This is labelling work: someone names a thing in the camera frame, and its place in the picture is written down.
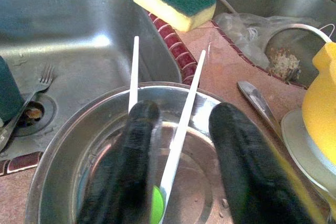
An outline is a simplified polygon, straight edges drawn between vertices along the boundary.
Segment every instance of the green and yellow sponge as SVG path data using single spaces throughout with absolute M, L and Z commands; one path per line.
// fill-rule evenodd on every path
M 189 31 L 210 20 L 215 0 L 134 0 L 177 30 Z

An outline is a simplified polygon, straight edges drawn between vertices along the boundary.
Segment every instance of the drain strainer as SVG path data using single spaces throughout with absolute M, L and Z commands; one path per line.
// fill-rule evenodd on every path
M 36 94 L 19 119 L 13 135 L 27 136 L 42 130 L 53 119 L 55 110 L 56 105 L 50 97 Z

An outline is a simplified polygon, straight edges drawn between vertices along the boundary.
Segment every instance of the plastic bag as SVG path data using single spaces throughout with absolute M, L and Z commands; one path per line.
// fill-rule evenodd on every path
M 270 61 L 262 51 L 262 45 L 270 39 L 271 34 L 278 27 L 293 23 L 307 24 L 314 27 L 319 26 L 319 23 L 312 18 L 281 16 L 264 18 L 248 13 L 221 13 L 214 18 L 214 21 L 217 22 L 219 27 L 247 58 L 264 69 L 270 66 Z M 301 34 L 295 34 L 294 36 L 293 33 L 297 33 L 297 31 L 288 31 L 288 38 L 298 40 L 306 35 L 301 32 Z

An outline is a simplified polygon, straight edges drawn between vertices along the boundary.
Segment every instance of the tiled countertop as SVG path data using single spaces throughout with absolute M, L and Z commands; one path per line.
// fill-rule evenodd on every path
M 207 22 L 200 28 L 189 33 L 178 33 L 189 51 L 198 59 L 202 49 L 208 49 L 203 68 L 200 88 L 224 98 L 236 105 L 252 119 L 268 139 L 292 164 L 284 145 L 279 142 L 271 128 L 257 114 L 237 88 L 237 81 L 247 80 L 255 85 L 268 101 L 276 119 L 289 111 L 300 108 L 305 90 L 285 84 L 278 79 L 268 76 L 258 68 L 246 62 L 221 36 L 214 24 Z M 0 177 L 0 223 L 23 223 L 25 202 L 34 169 Z M 317 205 L 327 213 L 326 204 L 312 193 Z

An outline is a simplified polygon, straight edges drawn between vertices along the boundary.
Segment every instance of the chopstick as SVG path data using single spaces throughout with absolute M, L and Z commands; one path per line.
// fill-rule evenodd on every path
M 138 102 L 138 74 L 139 74 L 139 37 L 135 36 L 133 44 L 130 100 L 128 104 L 128 113 L 130 113 L 133 106 Z
M 167 209 L 170 193 L 172 191 L 172 186 L 173 186 L 175 175 L 176 175 L 176 170 L 179 165 L 180 155 L 181 155 L 181 151 L 183 148 L 184 139 L 186 136 L 191 112 L 192 112 L 195 97 L 196 97 L 197 86 L 198 86 L 199 78 L 201 76 L 204 58 L 205 58 L 205 50 L 202 51 L 200 59 L 198 61 L 195 75 L 191 83 L 188 96 L 185 100 L 180 122 L 178 123 L 174 139 L 170 145 L 169 156 L 168 156 L 166 166 L 163 171 L 161 184 L 160 184 L 160 191 L 165 200 L 165 207 L 164 207 L 164 212 L 163 212 L 163 216 L 162 216 L 160 223 L 162 223 L 166 209 Z

